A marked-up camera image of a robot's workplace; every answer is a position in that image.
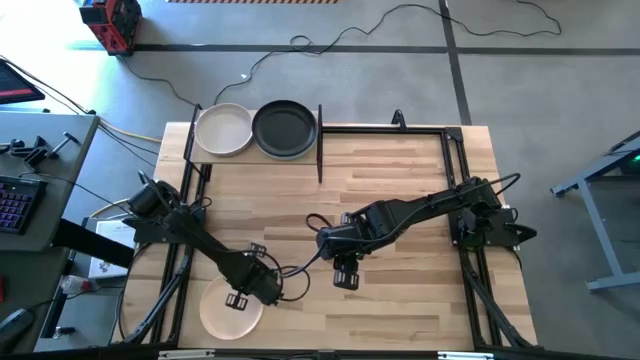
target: gray metal frame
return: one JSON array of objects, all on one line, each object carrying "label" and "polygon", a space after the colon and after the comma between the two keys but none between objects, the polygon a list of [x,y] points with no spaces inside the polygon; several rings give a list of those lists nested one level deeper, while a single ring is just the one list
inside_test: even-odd
[{"label": "gray metal frame", "polygon": [[603,156],[601,159],[592,163],[587,169],[578,173],[571,180],[551,188],[551,192],[556,197],[563,197],[564,194],[572,189],[580,190],[582,199],[587,207],[591,221],[604,250],[604,255],[607,258],[609,267],[611,268],[612,276],[599,278],[594,281],[587,281],[587,288],[589,292],[597,290],[610,289],[614,287],[627,286],[640,284],[640,272],[623,273],[618,257],[615,254],[611,239],[607,233],[607,229],[604,226],[604,219],[598,211],[598,206],[591,195],[590,181],[602,177],[607,172],[618,167],[618,164],[622,160],[628,160],[630,156],[635,156],[640,152],[640,136],[635,139],[628,140],[623,146],[617,148],[615,153],[620,153],[620,156]]}]

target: red power tool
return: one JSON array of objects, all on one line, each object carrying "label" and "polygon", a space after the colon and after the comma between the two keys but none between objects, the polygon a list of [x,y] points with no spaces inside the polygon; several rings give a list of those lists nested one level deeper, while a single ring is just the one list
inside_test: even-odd
[{"label": "red power tool", "polygon": [[80,15],[109,55],[133,54],[133,39],[142,18],[137,0],[86,0]]}]

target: black metal stand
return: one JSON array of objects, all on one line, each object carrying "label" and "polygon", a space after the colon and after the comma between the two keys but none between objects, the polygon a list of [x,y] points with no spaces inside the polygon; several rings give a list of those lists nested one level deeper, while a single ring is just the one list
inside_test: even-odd
[{"label": "black metal stand", "polygon": [[[195,167],[188,160],[188,155],[191,153],[193,145],[193,124],[199,111],[200,106],[196,105],[194,110],[194,117],[191,121],[191,129],[187,137],[187,144],[185,147],[184,158],[186,160],[185,171],[181,186],[181,196],[186,201],[189,184],[191,181],[191,170]],[[419,127],[410,128],[404,123],[404,117],[402,113],[397,111],[394,114],[393,122],[398,127],[358,127],[358,126],[324,126],[321,118],[322,108],[319,108],[319,124],[320,131],[318,133],[318,180],[322,181],[322,140],[323,134],[423,134],[438,136],[442,144],[442,152],[445,163],[445,173],[447,177],[447,184],[450,188],[456,186],[455,175],[452,165],[452,157],[450,151],[451,140],[454,141],[455,148],[458,153],[458,160],[460,162],[460,169],[463,180],[469,178],[469,168],[467,164],[466,154],[464,150],[464,140],[462,136],[461,128],[443,128],[443,127]],[[204,188],[211,175],[211,165],[204,165],[200,170],[195,169],[199,175],[198,188],[196,191],[196,198],[201,197],[204,194]],[[450,214],[450,223],[457,222],[457,215]],[[454,244],[456,243],[456,231],[452,232],[452,239]],[[169,251],[167,256],[167,266],[165,267],[165,274],[163,278],[171,278],[169,274],[172,273],[173,265],[175,264],[175,256],[177,252],[177,244],[174,251]],[[514,359],[514,360],[539,360],[539,359],[558,359],[558,360],[577,360],[577,359],[592,359],[603,360],[613,359],[598,356],[586,356],[580,354],[559,353],[552,351],[545,351],[542,348],[532,347],[525,339],[519,336],[517,331],[509,324],[506,316],[502,313],[498,305],[493,300],[490,290],[490,282],[488,278],[488,269],[486,264],[486,258],[483,252],[479,252],[478,268],[479,274],[475,273],[471,266],[469,254],[467,249],[458,247],[460,254],[460,263],[462,270],[462,277],[465,289],[465,298],[467,301],[467,308],[469,310],[469,325],[471,327],[471,335],[473,339],[474,353],[455,353],[455,352],[439,352],[439,351],[359,351],[359,350],[309,350],[309,349],[198,349],[198,350],[185,350],[186,354],[174,354],[171,356],[171,352],[177,351],[177,344],[180,335],[180,328],[182,322],[182,316],[184,312],[186,287],[188,281],[178,282],[174,281],[164,282],[161,294],[163,297],[160,299],[159,304],[150,312],[153,313],[153,317],[157,317],[155,321],[154,331],[159,334],[162,328],[162,320],[164,315],[164,306],[167,294],[173,293],[179,286],[178,297],[176,301],[176,311],[174,312],[173,323],[171,327],[171,334],[169,335],[168,342],[158,343],[152,336],[151,344],[148,345],[131,345],[131,344],[114,344],[107,348],[92,348],[83,350],[70,350],[61,352],[41,352],[35,354],[25,354],[12,356],[12,359],[208,359],[215,357],[283,357],[283,358],[309,358],[315,360],[337,360],[339,358],[354,358],[354,359],[388,359],[388,358],[404,358],[404,359]],[[188,280],[188,274],[191,268],[191,262],[193,259],[193,249],[186,247],[184,261],[184,272],[182,278]],[[480,299],[485,303],[487,312],[490,318],[491,324],[491,337],[492,344],[487,345],[482,337],[480,330],[480,322],[478,319],[478,310],[475,302],[475,294],[478,294]],[[153,319],[147,317],[148,322],[152,322]],[[505,337],[511,343],[512,347],[500,346],[500,331],[505,334]]]}]

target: gray concrete floor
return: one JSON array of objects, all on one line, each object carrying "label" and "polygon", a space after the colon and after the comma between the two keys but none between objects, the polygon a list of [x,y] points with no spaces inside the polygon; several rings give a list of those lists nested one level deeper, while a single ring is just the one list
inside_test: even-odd
[{"label": "gray concrete floor", "polygon": [[[541,48],[640,47],[640,23],[631,0],[536,1],[563,25],[560,37],[473,37],[454,26],[458,46]],[[403,1],[344,0],[339,5],[212,5],[141,1],[145,22],[138,42],[155,44],[288,44],[305,34],[330,42],[351,25],[368,28]],[[438,9],[436,0],[422,4]],[[511,0],[449,0],[453,17],[478,31],[553,29],[535,8]],[[36,4],[36,14],[27,5]],[[192,109],[168,87],[132,76],[100,51],[69,50],[94,41],[73,1],[4,1],[0,33],[25,16],[44,29],[0,37],[2,53],[87,108],[128,130],[160,137],[167,121],[188,121]],[[369,38],[350,34],[342,44],[444,46],[440,18],[404,9]],[[262,53],[139,52],[128,59],[142,75],[170,80],[184,97],[212,105],[226,84],[246,75]],[[585,280],[609,274],[604,255],[577,194],[558,200],[548,189],[638,129],[640,65],[637,57],[460,56],[474,125],[490,127],[500,172],[522,180],[506,198],[521,222],[539,231],[522,247],[524,277],[541,345],[559,351],[637,358],[640,354],[640,287],[590,295]],[[249,85],[228,91],[224,101],[248,108],[280,98],[308,107],[324,105],[326,121],[385,123],[401,108],[411,124],[460,124],[447,55],[330,53],[288,54],[265,61]],[[46,100],[34,106],[69,112]],[[154,148],[156,146],[141,143]],[[138,187],[135,172],[152,172],[110,139],[98,134],[79,183],[118,200]],[[103,204],[74,191],[66,217],[80,221]],[[627,267],[636,268],[637,263]],[[86,271],[80,257],[78,270]],[[79,333],[41,341],[39,350],[106,344],[113,296],[78,298],[65,307],[61,325]]]}]

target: gray desk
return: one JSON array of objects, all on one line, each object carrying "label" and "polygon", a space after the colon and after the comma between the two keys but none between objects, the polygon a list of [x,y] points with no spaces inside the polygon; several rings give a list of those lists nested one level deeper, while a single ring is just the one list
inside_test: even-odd
[{"label": "gray desk", "polygon": [[[58,153],[60,157],[57,160],[45,160],[38,170],[45,174],[76,181],[99,122],[96,116],[0,112],[0,129],[2,129],[0,142],[9,142],[12,138],[16,138],[24,140],[27,146],[31,146],[36,135],[40,135],[49,142],[50,146],[56,146],[64,140],[62,133],[67,131],[80,141],[80,145],[69,142],[60,150]],[[0,155],[1,175],[18,176],[26,171],[29,170],[24,166],[22,158],[9,154]],[[27,176],[39,179],[36,175]],[[50,178],[42,178],[42,180],[49,184],[31,218],[30,226],[21,236],[0,233],[0,251],[42,251],[49,247],[58,221],[67,206],[73,185]]]},{"label": "gray desk", "polygon": [[[40,135],[55,146],[63,140],[62,133],[69,132],[80,140],[81,146],[67,144],[60,151],[58,160],[45,161],[39,169],[44,173],[75,181],[98,124],[99,118],[94,116],[0,112],[0,142],[19,138],[30,145],[35,136]],[[22,159],[13,158],[9,154],[0,155],[0,174],[17,176],[26,171],[28,170],[22,164]],[[45,181],[49,183],[46,194],[25,235],[0,234],[0,275],[6,282],[5,301],[0,304],[0,319],[19,308],[51,299],[58,287],[60,274],[67,264],[69,250],[49,248],[48,245],[73,186],[55,179]],[[20,340],[15,352],[33,350],[48,308],[42,306],[35,311],[36,321]]]}]

